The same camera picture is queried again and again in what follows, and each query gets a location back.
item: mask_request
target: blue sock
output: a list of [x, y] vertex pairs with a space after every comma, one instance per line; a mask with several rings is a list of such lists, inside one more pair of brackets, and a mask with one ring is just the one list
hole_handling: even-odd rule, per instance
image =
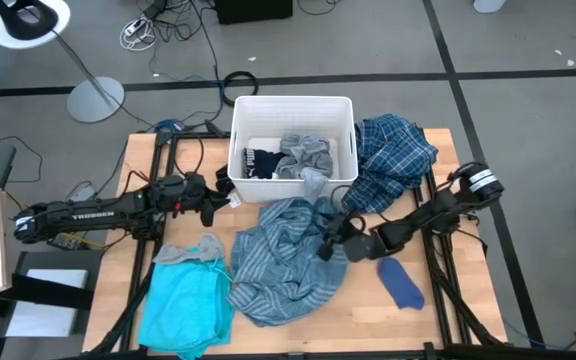
[[424, 307], [424, 295], [412, 282], [406, 270], [397, 259], [385, 257], [377, 264], [377, 273], [381, 282], [400, 309], [411, 307], [421, 310]]

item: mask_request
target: white wire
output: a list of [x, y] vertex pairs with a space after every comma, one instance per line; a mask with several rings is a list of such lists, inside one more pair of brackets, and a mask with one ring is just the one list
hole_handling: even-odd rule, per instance
[[[146, 23], [143, 26], [143, 32], [141, 32], [142, 29], [139, 29], [132, 36], [128, 36], [126, 34], [126, 29], [128, 29], [130, 25], [132, 25], [135, 21], [139, 19], [146, 21]], [[119, 33], [119, 45], [121, 45], [122, 48], [128, 51], [145, 51], [150, 49], [153, 45], [155, 45], [156, 37], [155, 33], [152, 31], [153, 28], [152, 21], [146, 20], [146, 18], [144, 18], [143, 16], [140, 17], [139, 19], [130, 20], [123, 27], [123, 29], [121, 29], [121, 32]], [[147, 43], [148, 45], [141, 47], [138, 46], [141, 43]]]

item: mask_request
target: clothing pile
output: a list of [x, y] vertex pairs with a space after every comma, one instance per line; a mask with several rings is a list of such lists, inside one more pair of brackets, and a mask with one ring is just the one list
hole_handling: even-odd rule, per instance
[[438, 150], [428, 144], [423, 130], [408, 120], [385, 114], [355, 124], [359, 177], [344, 198], [346, 211], [381, 213], [406, 188], [421, 185]]
[[328, 139], [286, 134], [279, 151], [244, 149], [244, 174], [250, 179], [303, 179], [304, 198], [314, 203], [333, 173]]
[[326, 303], [346, 274], [346, 255], [334, 247], [329, 261], [317, 256], [335, 211], [327, 198], [277, 201], [259, 212], [259, 226], [240, 231], [231, 253], [236, 287], [228, 296], [258, 326], [299, 319]]
[[157, 256], [139, 331], [139, 344], [196, 359], [211, 345], [230, 343], [234, 308], [224, 247], [205, 234], [199, 246], [163, 245]]

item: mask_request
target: black box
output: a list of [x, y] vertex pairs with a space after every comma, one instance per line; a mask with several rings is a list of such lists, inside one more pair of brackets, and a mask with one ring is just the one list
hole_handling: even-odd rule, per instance
[[285, 19], [292, 16], [292, 0], [215, 0], [219, 23]]

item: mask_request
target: gray cloth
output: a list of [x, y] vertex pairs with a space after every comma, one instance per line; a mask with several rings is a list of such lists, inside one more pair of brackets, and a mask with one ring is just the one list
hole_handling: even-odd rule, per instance
[[325, 304], [348, 266], [341, 245], [329, 261], [317, 256], [334, 214], [323, 197], [314, 206], [291, 198], [262, 208], [259, 226], [235, 237], [231, 266], [237, 286], [228, 301], [257, 326], [282, 325]]
[[159, 253], [152, 260], [156, 264], [179, 264], [186, 260], [211, 261], [224, 258], [224, 245], [210, 233], [201, 235], [199, 246], [184, 249], [172, 244], [161, 246]]
[[332, 175], [330, 142], [319, 135], [286, 134], [279, 150], [287, 156], [279, 160], [275, 172], [283, 179], [304, 179], [304, 198], [314, 204]]
[[303, 168], [300, 175], [304, 179], [304, 199], [314, 204], [324, 185], [328, 182], [328, 178], [310, 167]]
[[288, 155], [277, 163], [275, 172], [283, 179], [299, 179], [301, 170], [313, 168], [326, 177], [332, 175], [330, 142], [319, 135], [286, 134], [279, 151]]

